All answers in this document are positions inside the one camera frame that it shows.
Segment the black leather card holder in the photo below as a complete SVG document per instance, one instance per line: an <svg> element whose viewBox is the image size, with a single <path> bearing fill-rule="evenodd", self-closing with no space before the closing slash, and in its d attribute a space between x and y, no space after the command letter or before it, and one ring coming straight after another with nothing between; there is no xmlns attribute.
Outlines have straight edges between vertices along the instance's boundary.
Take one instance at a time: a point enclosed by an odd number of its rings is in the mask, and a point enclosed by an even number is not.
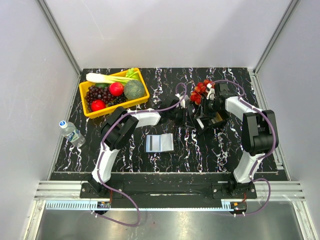
<svg viewBox="0 0 320 240"><path fill-rule="evenodd" d="M145 138L146 153L166 153L174 151L174 138L172 133L160 135L147 135Z"/></svg>

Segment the black card storage box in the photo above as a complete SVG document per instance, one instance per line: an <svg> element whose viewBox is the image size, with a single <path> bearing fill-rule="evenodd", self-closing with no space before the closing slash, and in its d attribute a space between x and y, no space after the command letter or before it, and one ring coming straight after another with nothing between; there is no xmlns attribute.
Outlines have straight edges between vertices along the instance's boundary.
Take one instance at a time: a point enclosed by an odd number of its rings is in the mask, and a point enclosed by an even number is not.
<svg viewBox="0 0 320 240"><path fill-rule="evenodd" d="M212 119L214 118L205 118L202 116L202 106L199 105L194 110L194 124L195 129L199 135L203 133L207 133L209 130L212 129L221 129L224 128L227 124L228 120L230 119L230 115L227 112L222 112L220 115L218 114L216 117L221 117L223 119L222 123L214 124Z"/></svg>

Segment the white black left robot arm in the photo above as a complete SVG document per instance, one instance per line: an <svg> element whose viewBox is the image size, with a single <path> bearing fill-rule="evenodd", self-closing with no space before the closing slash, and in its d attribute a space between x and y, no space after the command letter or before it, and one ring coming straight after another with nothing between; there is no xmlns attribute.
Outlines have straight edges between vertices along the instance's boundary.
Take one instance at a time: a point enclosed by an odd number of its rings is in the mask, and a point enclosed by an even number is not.
<svg viewBox="0 0 320 240"><path fill-rule="evenodd" d="M155 109L126 110L122 106L117 107L101 129L102 140L98 160L88 178L91 192L98 198L107 195L109 186L106 182L111 178L115 159L136 128L161 125L166 120L183 120L188 101L188 95L176 94Z"/></svg>

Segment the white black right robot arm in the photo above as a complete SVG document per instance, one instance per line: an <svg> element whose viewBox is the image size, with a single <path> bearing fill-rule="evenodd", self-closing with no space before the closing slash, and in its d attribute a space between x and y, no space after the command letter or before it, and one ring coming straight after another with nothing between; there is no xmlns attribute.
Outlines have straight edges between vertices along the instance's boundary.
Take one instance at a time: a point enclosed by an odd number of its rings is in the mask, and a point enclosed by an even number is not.
<svg viewBox="0 0 320 240"><path fill-rule="evenodd" d="M201 118L205 130L223 126L228 115L242 122L241 145L243 154L232 172L225 191L239 198L253 187L253 178L262 160L270 156L279 144L275 113L259 109L230 92L226 80L206 84L206 97L201 101Z"/></svg>

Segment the white credit card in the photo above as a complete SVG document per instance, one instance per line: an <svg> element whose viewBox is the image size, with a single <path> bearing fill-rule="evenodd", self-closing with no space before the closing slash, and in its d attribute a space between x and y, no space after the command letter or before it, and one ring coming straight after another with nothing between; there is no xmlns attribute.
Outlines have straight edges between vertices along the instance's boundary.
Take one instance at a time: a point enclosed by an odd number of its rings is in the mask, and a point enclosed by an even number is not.
<svg viewBox="0 0 320 240"><path fill-rule="evenodd" d="M161 150L160 135L147 135L145 142L145 151L147 153L157 153Z"/></svg>

